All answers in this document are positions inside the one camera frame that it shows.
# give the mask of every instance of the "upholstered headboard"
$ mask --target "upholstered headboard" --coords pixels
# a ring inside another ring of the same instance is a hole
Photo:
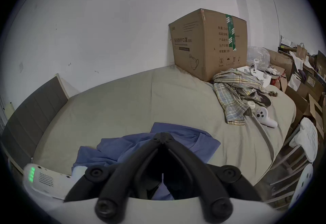
[[[21,169],[31,162],[43,133],[67,100],[55,76],[32,93],[8,120],[1,142]]]

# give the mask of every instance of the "plaid shirt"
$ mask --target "plaid shirt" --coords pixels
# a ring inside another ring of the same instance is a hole
[[[269,91],[255,76],[230,68],[214,75],[213,80],[218,101],[225,111],[228,124],[245,125],[243,114],[246,111],[253,116],[251,108],[243,103],[243,99],[253,100],[264,107],[271,105]]]

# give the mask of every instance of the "plastic bag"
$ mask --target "plastic bag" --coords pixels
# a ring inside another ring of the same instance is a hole
[[[255,64],[258,70],[265,70],[269,66],[270,55],[265,48],[248,46],[247,66]]]

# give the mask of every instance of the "bed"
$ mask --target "bed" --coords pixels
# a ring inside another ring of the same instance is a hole
[[[277,128],[255,117],[247,117],[245,126],[227,124],[213,85],[175,65],[108,82],[68,99],[43,133],[34,163],[71,174],[80,146],[96,148],[102,138],[150,132],[163,122],[209,132],[221,145],[208,163],[237,166],[254,185],[280,151],[296,112],[283,92],[267,89],[278,92],[268,108]]]

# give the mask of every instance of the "green packing tape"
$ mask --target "green packing tape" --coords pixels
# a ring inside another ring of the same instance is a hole
[[[234,26],[233,26],[233,19],[232,16],[226,15],[226,22],[228,24],[228,31],[229,31],[229,47],[232,47],[233,51],[236,51],[237,48],[235,47],[235,33],[234,33]]]

